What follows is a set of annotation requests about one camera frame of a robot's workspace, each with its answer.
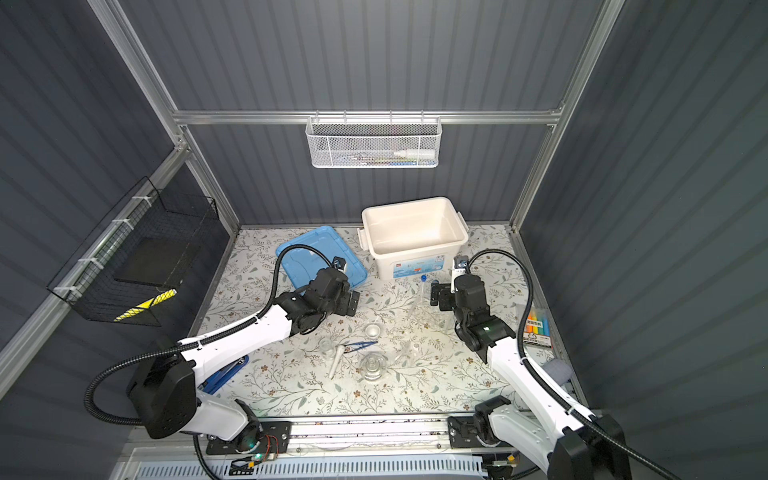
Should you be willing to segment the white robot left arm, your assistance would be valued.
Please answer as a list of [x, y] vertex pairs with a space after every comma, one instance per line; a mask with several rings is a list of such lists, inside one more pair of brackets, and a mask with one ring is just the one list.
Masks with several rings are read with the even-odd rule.
[[187, 338], [179, 342], [187, 351], [141, 361], [127, 388], [140, 425], [153, 439], [182, 432], [254, 447], [260, 436], [255, 413], [241, 400], [206, 392], [206, 386], [258, 349], [312, 333], [332, 315], [353, 316], [359, 300], [343, 271], [325, 267], [308, 285], [272, 299], [264, 313], [234, 323], [235, 333], [221, 328]]

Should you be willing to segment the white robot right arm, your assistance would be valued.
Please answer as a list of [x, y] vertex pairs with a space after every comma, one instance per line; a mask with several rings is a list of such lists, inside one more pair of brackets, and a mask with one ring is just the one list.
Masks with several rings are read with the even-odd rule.
[[629, 479], [624, 434], [611, 417], [598, 417], [568, 394], [525, 353], [523, 335], [494, 315], [472, 259], [458, 255], [451, 279], [432, 287], [431, 303], [454, 315], [454, 331], [496, 375], [514, 389], [530, 413], [496, 396], [473, 415], [478, 440], [507, 443], [550, 479]]

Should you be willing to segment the clear glass flask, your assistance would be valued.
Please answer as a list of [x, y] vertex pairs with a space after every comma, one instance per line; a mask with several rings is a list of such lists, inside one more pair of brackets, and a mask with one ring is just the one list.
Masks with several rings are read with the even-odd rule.
[[364, 356], [359, 364], [361, 378], [365, 381], [379, 380], [387, 369], [387, 357], [379, 352], [372, 352]]

